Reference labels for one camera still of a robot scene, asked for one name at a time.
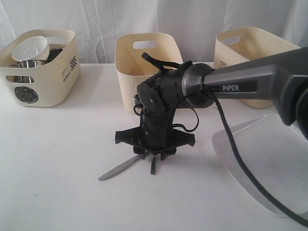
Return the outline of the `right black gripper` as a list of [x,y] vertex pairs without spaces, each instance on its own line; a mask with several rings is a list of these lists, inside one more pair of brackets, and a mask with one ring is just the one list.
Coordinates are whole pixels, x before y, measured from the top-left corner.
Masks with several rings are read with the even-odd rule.
[[115,143],[126,143],[134,147],[138,158],[145,160],[146,153],[161,154],[161,161],[173,155],[178,147],[194,146],[194,134],[174,128],[175,110],[155,116],[143,108],[137,127],[115,132]]

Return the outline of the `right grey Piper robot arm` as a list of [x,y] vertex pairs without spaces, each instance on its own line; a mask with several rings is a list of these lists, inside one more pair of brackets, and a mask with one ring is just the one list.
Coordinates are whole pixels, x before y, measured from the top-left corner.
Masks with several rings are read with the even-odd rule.
[[297,123],[303,135],[308,133],[307,48],[220,69],[160,61],[147,53],[142,57],[158,72],[137,85],[140,124],[115,133],[115,142],[131,145],[136,154],[165,159],[178,147],[194,146],[193,133],[174,124],[175,111],[207,108],[216,99],[269,100],[285,125]]

